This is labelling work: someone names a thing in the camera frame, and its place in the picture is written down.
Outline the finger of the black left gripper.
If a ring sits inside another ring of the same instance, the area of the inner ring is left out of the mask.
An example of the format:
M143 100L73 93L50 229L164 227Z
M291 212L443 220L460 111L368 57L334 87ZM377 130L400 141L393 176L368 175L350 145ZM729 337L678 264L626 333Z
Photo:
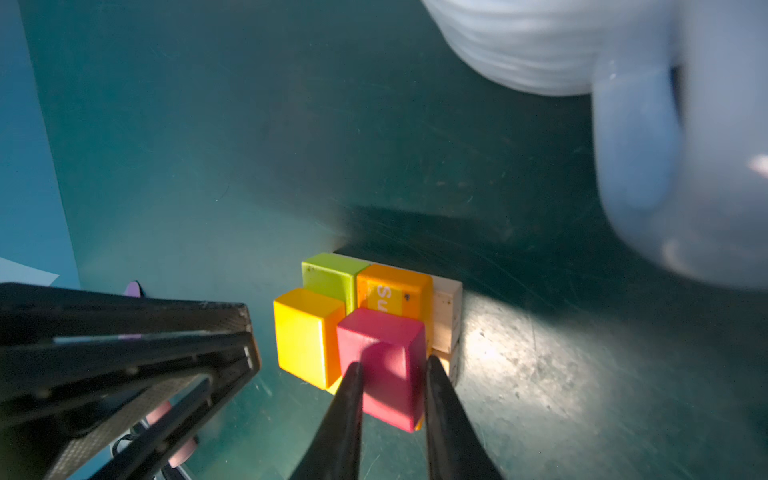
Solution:
M55 337L170 332L251 332L246 305L135 298L81 290L3 283L1 343L24 345Z
M260 367L249 333L4 346L1 476L66 479L169 402L94 475L148 479Z

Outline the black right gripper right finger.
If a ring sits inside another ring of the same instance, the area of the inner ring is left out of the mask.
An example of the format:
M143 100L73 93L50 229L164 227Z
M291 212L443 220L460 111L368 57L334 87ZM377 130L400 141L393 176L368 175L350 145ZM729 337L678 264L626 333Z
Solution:
M502 479L435 355L426 363L425 422L430 479Z

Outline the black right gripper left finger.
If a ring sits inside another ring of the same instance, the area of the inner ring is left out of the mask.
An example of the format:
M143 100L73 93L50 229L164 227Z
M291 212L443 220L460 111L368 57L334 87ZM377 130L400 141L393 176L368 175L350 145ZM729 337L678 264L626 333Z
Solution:
M351 363L290 479L357 479L363 420L363 366Z

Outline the magenta cube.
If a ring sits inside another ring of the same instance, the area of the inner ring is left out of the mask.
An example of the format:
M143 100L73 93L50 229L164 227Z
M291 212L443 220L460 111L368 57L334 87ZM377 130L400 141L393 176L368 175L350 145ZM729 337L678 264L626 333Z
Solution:
M363 412L414 432L424 415L425 325L360 308L337 325L340 368L363 368Z

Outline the small orange cube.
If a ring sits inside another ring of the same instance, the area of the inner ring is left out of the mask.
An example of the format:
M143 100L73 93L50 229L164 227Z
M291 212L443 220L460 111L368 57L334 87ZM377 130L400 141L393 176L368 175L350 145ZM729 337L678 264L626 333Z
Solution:
M346 316L345 304L297 288L275 299L273 307L279 367L329 390L341 377L337 325Z

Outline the orange yellow block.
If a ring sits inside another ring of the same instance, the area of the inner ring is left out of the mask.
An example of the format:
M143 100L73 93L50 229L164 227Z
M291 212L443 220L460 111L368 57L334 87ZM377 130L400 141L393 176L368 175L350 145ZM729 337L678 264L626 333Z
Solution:
M431 276L391 266L372 264L357 274L357 306L422 322L427 353L434 340Z

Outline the lime green block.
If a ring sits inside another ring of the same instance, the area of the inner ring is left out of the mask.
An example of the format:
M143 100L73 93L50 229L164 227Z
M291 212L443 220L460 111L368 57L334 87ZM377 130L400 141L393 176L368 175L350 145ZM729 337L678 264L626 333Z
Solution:
M369 262L335 253L320 253L301 264L303 287L345 305L350 314L357 306L357 276Z

